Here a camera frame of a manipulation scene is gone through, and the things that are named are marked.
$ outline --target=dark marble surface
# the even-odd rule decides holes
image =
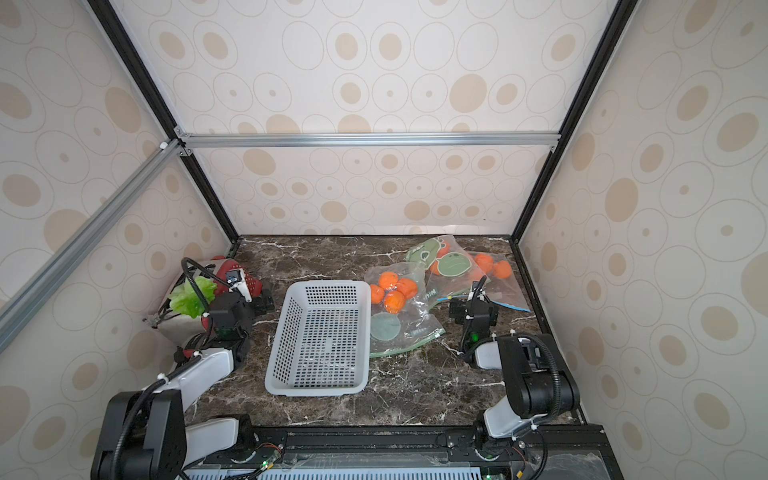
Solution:
[[[188,423],[217,415],[247,413],[256,425],[468,425],[504,396],[501,373],[472,369],[457,357],[461,326],[448,304],[433,309],[445,335],[409,353],[371,359],[369,381],[355,395],[273,396],[264,388],[280,308],[291,283],[301,280],[362,280],[371,266],[402,261],[429,237],[247,237],[235,256],[273,292],[275,312],[260,317],[246,364],[209,389],[187,411]],[[506,253],[518,268],[506,238],[457,237],[467,250]],[[502,308],[497,333],[511,328],[540,332],[533,313]],[[569,414],[562,422],[575,422]]]

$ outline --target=ziplock bag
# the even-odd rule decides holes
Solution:
[[[363,279],[372,286],[372,358],[408,352],[445,333],[440,322],[429,312],[423,265],[401,262],[375,266],[366,271]],[[376,295],[381,294],[379,288],[385,295],[383,300]]]
[[[406,261],[418,262],[429,269],[426,297],[430,308],[438,302],[467,294],[472,282],[483,276],[475,259],[456,243],[453,235],[430,238],[412,247],[406,253]]]
[[[486,252],[467,253],[472,255],[480,270],[488,276],[488,280],[491,280],[485,282],[485,293],[493,303],[523,312],[531,311],[506,255]]]

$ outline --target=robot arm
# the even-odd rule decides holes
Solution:
[[[215,382],[229,375],[233,365],[230,350],[206,349],[195,352],[188,367],[181,367],[178,375],[159,375],[158,382],[164,384],[148,395],[132,433],[124,440],[118,478],[172,480],[190,462],[234,445],[239,428],[236,419],[215,419],[184,427],[184,410]],[[141,394],[121,392],[110,400],[91,467],[92,479],[110,478],[124,423]]]
[[[110,400],[91,466],[92,480],[173,480],[185,465],[238,440],[237,419],[184,425],[184,411],[244,362],[256,315],[274,308],[269,293],[251,297],[242,270],[227,272],[226,282],[229,291],[210,305],[202,302],[209,336],[213,333],[210,340],[144,390],[121,392]]]
[[[465,302],[453,300],[450,315],[464,325],[464,360],[477,368],[500,369],[504,377],[507,395],[483,413],[478,438],[514,439],[576,408],[579,392],[551,335],[514,330],[510,335],[491,335],[498,306],[486,298],[484,281],[483,277],[472,284]]]

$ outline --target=white plastic basket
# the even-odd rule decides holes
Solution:
[[[264,386],[273,395],[337,396],[368,383],[371,289],[356,280],[288,287]]]

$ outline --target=black frame edge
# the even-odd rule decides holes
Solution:
[[[249,422],[247,415],[244,421]],[[283,444],[287,455],[315,455],[339,453],[339,450],[353,454],[359,453],[439,453],[448,455],[449,466],[476,466],[480,468],[509,469],[508,459],[498,461],[468,457],[463,452],[471,451],[471,446],[457,444],[448,446],[452,435],[473,435],[472,425],[254,425],[253,434],[264,441]],[[597,451],[612,480],[624,480],[619,465],[602,425],[542,425],[540,432],[544,441],[553,452]],[[538,453],[541,437],[529,433],[523,440],[527,444],[529,455]],[[200,464],[206,466],[225,466],[237,468],[225,453],[214,453]],[[241,468],[256,468],[260,458],[240,464]]]
[[[509,237],[509,247],[512,250],[512,256],[515,258],[515,263],[518,265],[520,277],[523,279],[523,288],[525,288],[525,291],[528,292],[528,298],[531,301],[531,311],[536,315],[538,327],[541,329],[542,333],[552,335],[554,338],[552,328],[549,325],[549,320],[547,319],[547,314],[544,312],[544,307],[541,305],[541,301],[538,298],[538,293],[536,292],[536,288],[533,284],[533,279],[531,278],[530,272],[528,272],[528,265],[525,263],[525,258],[523,258],[523,254],[520,251],[520,245],[518,242],[513,240],[512,237]],[[582,425],[587,425],[587,420],[584,416],[584,410],[581,409],[581,405],[577,406],[575,410],[572,410],[572,412],[575,413],[576,419]]]
[[[592,98],[592,94],[600,82],[600,79],[611,60],[611,56],[616,49],[616,45],[624,33],[624,28],[627,26],[630,17],[637,5],[638,0],[618,0],[616,7],[614,8],[611,18],[608,20],[608,24],[605,27],[603,36],[600,38],[598,47],[594,51],[592,60],[587,67],[587,73],[584,78],[581,79],[581,84],[576,90],[571,107],[568,109],[563,124],[560,127],[560,141],[558,146],[547,156],[547,160],[544,162],[544,166],[541,168],[541,173],[536,179],[531,194],[528,195],[528,200],[523,207],[522,215],[515,225],[515,230],[512,232],[512,239],[515,242],[520,241],[525,233],[525,229],[531,222],[536,208],[538,207],[541,198],[544,196],[544,192],[547,190],[550,180],[554,171],[557,169],[560,159],[562,159],[565,148],[571,141],[571,137],[576,132],[578,122],[581,120],[581,116],[584,114],[584,110],[587,108],[587,104]]]
[[[237,255],[237,251],[240,250],[240,245],[243,244],[243,238],[245,235],[240,235],[237,240],[232,242],[232,246],[230,247],[230,251],[227,252],[227,258],[234,258],[235,255]]]
[[[154,116],[160,122],[163,131],[168,138],[177,138],[176,131],[174,130],[177,126],[176,119],[170,112],[162,94],[157,89],[157,85],[154,83],[154,80],[152,80],[147,67],[144,65],[144,61],[141,60],[138,50],[131,41],[131,37],[125,30],[125,27],[120,22],[111,3],[108,0],[88,0],[88,4],[91,6],[91,10],[93,10],[94,15],[96,15],[96,19],[98,19],[104,32],[109,37],[115,51],[123,61],[123,65],[125,65],[126,69],[131,74],[131,77],[136,82],[139,91],[144,96],[144,100],[152,109]],[[184,162],[184,166],[187,168],[197,189],[205,198],[208,207],[210,207],[211,212],[213,212],[229,241],[231,243],[236,242],[239,237],[237,229],[225,211],[219,197],[214,192],[213,187],[210,185],[210,182],[205,176],[205,172],[203,172],[200,164],[197,162],[197,159],[190,153],[187,156],[182,156],[181,160]]]

